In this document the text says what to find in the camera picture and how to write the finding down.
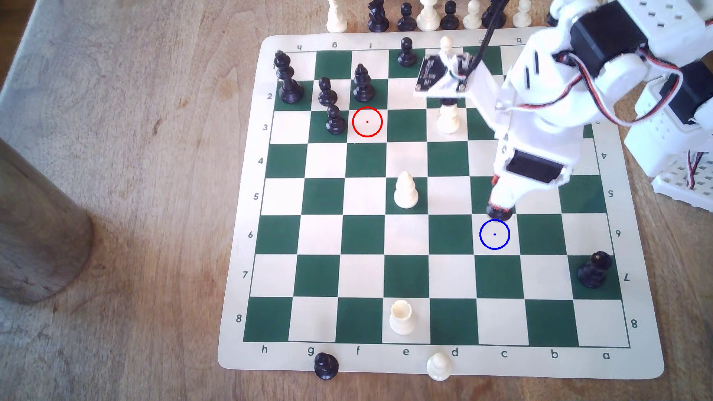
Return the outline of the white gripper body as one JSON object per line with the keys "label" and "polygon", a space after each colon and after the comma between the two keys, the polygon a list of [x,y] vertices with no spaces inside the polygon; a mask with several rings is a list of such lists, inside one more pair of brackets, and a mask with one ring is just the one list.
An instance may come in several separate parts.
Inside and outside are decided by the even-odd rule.
{"label": "white gripper body", "polygon": [[583,133],[506,133],[498,140],[494,176],[530,180],[530,193],[569,182],[582,153]]}

